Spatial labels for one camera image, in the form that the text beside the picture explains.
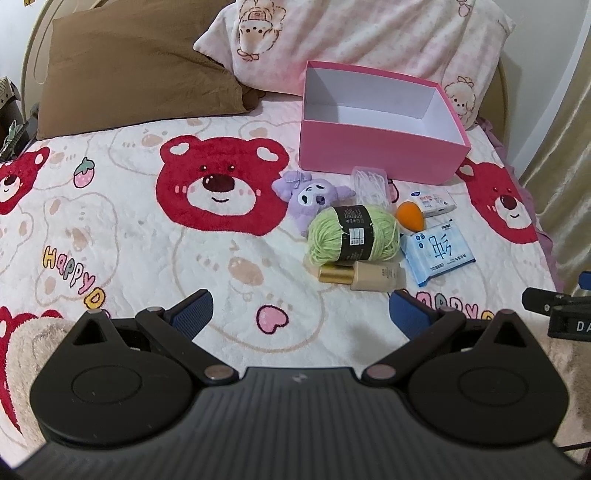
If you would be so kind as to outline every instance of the pink and white pillow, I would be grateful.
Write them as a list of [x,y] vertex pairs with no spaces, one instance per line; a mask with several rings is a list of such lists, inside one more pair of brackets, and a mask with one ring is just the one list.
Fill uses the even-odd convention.
[[492,0],[238,0],[193,48],[268,92],[302,95],[309,60],[430,79],[468,126],[513,27]]

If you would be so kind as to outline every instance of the white wall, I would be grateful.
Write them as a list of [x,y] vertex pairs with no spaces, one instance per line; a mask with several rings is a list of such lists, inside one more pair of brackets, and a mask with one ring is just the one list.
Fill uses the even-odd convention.
[[509,85],[509,162],[519,176],[554,119],[591,21],[589,0],[496,0],[517,23],[502,57]]
[[45,1],[25,7],[23,0],[0,0],[0,76],[10,78],[19,90],[27,44]]

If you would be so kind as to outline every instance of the cosmetic bottle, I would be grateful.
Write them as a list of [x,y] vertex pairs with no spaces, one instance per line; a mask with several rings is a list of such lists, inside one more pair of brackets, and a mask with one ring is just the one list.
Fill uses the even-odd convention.
[[325,264],[320,267],[318,280],[323,283],[350,285],[351,290],[392,293],[401,284],[401,269],[397,262],[362,262],[353,265]]

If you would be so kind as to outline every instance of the brown pillow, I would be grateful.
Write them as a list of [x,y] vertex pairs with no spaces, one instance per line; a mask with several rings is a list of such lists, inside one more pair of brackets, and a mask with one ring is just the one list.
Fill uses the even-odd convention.
[[53,22],[37,138],[244,113],[258,93],[193,50],[229,0],[118,0]]

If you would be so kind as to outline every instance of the purple plush toy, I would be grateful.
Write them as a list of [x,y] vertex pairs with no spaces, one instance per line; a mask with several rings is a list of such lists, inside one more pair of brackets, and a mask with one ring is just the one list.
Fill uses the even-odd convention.
[[287,202],[287,213],[295,220],[302,236],[307,236],[308,226],[321,210],[337,200],[355,196],[349,187],[335,187],[323,179],[312,180],[312,175],[302,171],[287,171],[274,181],[271,188]]

